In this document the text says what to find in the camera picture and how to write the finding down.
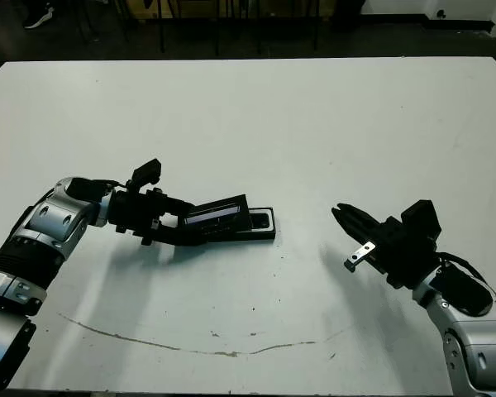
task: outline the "white wall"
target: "white wall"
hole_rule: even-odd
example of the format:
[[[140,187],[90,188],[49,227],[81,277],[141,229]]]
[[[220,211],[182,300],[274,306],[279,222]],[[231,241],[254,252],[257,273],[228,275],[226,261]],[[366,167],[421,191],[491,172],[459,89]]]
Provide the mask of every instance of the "white wall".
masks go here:
[[[496,0],[367,0],[363,14],[426,14],[436,19],[444,10],[446,19],[496,22]]]
[[[432,0],[426,5],[429,18],[436,18],[444,10],[446,19],[490,21],[496,9],[496,0]]]
[[[423,14],[427,0],[367,0],[363,14]]]

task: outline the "shoe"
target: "shoe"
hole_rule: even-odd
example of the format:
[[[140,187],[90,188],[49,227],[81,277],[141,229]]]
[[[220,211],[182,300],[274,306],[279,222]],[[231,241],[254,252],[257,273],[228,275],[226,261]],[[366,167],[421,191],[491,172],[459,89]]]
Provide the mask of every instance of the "shoe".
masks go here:
[[[53,17],[53,7],[45,7],[40,12],[30,12],[30,15],[24,21],[25,29],[35,29],[44,22],[49,21]]]

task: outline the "black device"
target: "black device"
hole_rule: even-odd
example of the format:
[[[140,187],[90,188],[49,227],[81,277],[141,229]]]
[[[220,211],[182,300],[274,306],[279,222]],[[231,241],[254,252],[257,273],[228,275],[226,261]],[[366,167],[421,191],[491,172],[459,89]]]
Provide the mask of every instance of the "black device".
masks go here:
[[[179,218],[178,227],[205,236],[210,242],[275,238],[274,210],[248,208],[244,194],[195,206],[186,217]]]

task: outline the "chair leg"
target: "chair leg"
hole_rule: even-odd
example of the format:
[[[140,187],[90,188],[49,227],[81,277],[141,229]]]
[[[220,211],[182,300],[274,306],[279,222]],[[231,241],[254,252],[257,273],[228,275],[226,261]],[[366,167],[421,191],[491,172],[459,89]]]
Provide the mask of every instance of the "chair leg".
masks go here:
[[[311,6],[312,6],[312,0],[307,1],[307,7],[305,8],[305,17],[309,18],[311,16]]]
[[[314,21],[314,50],[317,50],[317,29],[320,22],[320,0],[316,0],[316,20]]]
[[[92,26],[92,22],[90,21],[90,16],[88,14],[88,10],[86,8],[86,4],[84,3],[84,0],[79,0],[79,6],[83,9],[83,14],[84,14],[84,19],[86,20],[86,23],[88,25],[88,29],[92,32],[93,35],[97,36],[98,31],[95,30]]]
[[[162,2],[161,2],[161,0],[156,0],[156,4],[158,4],[158,31],[160,33],[160,51],[162,51],[162,53],[164,53],[165,52],[164,20],[162,18]]]
[[[68,5],[69,5],[69,7],[72,8],[72,13],[74,14],[75,24],[77,25],[77,28],[79,29],[79,34],[83,38],[84,44],[87,44],[88,39],[86,38],[86,35],[84,35],[83,26],[81,25],[81,19],[79,18],[79,12],[77,11],[77,8],[75,7],[75,1],[70,0],[68,2]]]
[[[173,3],[171,2],[171,0],[167,0],[167,5],[169,6],[169,12],[171,13],[171,17],[176,18],[174,16],[174,8],[173,8]]]
[[[215,22],[217,24],[215,30],[215,56],[218,56],[220,6],[221,6],[221,0],[215,0],[215,18],[217,19]]]
[[[119,28],[122,30],[123,37],[125,37],[125,41],[128,43],[129,36],[126,34],[125,20],[123,19],[123,14],[122,14],[123,13],[122,5],[120,4],[119,0],[110,0],[109,5],[116,13],[117,24],[119,25]]]
[[[257,30],[257,54],[261,53],[260,0],[255,0],[255,29]]]

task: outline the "table surface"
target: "table surface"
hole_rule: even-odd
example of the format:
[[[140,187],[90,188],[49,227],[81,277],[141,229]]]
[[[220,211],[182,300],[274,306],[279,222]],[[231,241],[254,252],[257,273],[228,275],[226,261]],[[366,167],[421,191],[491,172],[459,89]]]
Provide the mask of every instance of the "table surface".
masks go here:
[[[89,228],[34,318],[12,387],[179,393],[451,392],[441,338],[330,208],[432,199],[442,251],[496,289],[489,58],[12,63],[0,69],[0,245],[70,175],[273,206],[274,242],[140,246]]]

